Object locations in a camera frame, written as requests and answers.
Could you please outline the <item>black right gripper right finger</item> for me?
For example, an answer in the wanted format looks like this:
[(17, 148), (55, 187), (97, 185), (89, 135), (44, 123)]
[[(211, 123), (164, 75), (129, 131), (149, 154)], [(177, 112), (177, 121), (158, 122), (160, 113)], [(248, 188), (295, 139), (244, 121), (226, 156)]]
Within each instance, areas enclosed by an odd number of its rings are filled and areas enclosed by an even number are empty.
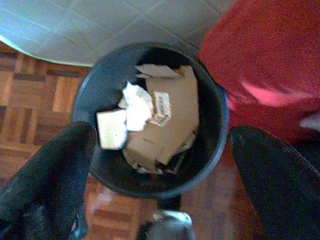
[(244, 188), (270, 240), (320, 237), (320, 143), (289, 144), (257, 127), (230, 130)]

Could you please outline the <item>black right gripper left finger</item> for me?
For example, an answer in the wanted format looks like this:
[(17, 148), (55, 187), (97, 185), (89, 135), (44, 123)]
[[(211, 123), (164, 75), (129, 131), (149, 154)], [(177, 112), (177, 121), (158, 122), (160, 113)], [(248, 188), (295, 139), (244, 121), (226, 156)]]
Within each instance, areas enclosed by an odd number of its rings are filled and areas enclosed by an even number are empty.
[(90, 123), (71, 123), (8, 180), (0, 191), (1, 239), (86, 236), (84, 193), (96, 143)]

